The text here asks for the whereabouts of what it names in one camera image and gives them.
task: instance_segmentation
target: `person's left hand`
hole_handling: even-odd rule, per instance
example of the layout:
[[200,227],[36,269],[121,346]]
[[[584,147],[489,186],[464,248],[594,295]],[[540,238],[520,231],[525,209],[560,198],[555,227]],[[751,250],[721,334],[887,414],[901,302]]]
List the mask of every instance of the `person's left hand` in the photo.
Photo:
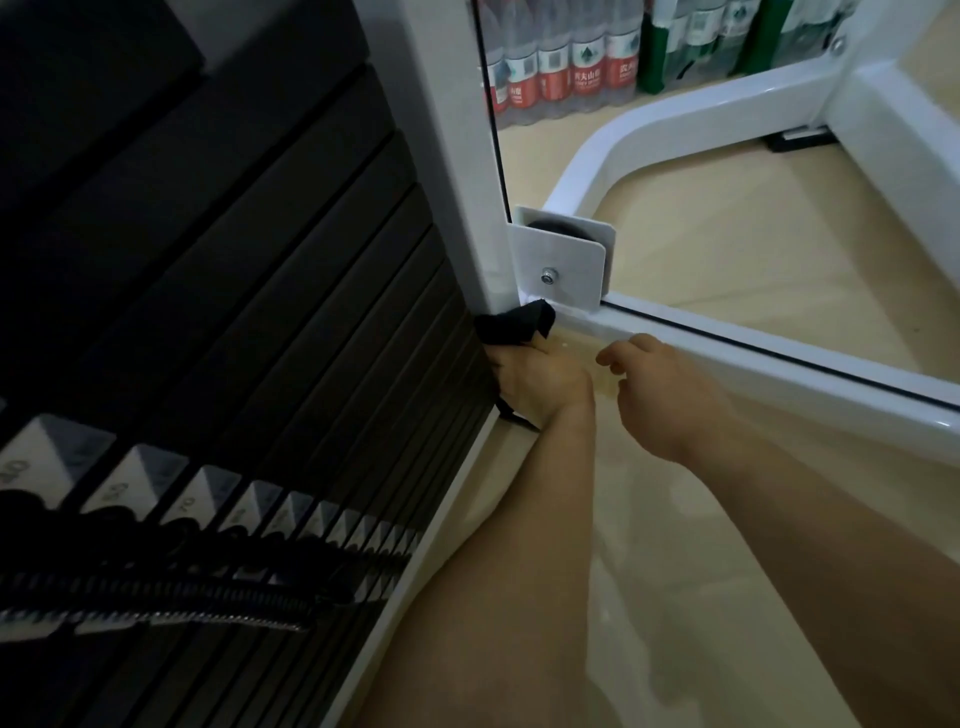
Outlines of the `person's left hand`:
[[556,352],[538,333],[520,347],[485,347],[500,394],[538,427],[569,406],[593,409],[593,381],[572,356]]

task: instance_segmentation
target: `forearm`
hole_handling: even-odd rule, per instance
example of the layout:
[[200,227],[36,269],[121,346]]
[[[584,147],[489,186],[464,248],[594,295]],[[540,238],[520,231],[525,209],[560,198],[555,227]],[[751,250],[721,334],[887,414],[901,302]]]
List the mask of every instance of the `forearm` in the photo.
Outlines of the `forearm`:
[[493,515],[397,630],[365,725],[564,725],[578,718],[587,643],[595,421],[544,427]]
[[746,430],[689,466],[865,727],[960,722],[960,568]]

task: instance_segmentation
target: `bolt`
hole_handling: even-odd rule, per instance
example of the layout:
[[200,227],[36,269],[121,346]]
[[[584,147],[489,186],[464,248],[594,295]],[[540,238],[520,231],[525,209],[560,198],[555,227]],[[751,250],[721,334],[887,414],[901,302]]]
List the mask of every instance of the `bolt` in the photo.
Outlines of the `bolt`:
[[837,36],[830,44],[830,52],[834,56],[843,56],[847,52],[847,37]]

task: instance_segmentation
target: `person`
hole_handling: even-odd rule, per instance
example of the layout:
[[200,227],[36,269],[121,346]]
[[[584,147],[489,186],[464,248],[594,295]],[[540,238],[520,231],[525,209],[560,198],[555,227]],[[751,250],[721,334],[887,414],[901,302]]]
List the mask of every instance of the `person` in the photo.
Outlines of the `person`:
[[[493,515],[415,599],[359,725],[579,726],[596,422],[572,358],[489,347],[540,436]],[[647,334],[597,363],[624,426],[716,496],[866,728],[960,725],[960,568],[741,422],[719,386]]]

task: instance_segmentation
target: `black cloth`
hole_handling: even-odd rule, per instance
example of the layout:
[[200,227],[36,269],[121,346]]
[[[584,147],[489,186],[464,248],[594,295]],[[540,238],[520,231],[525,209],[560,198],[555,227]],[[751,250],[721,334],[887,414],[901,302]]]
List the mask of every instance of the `black cloth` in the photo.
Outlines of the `black cloth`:
[[[529,342],[537,332],[546,338],[556,321],[557,312],[553,310],[553,306],[540,299],[495,316],[477,316],[474,324],[480,341],[484,344],[518,346]],[[517,415],[502,398],[496,401],[496,407],[500,410],[502,419],[539,432],[532,423]]]

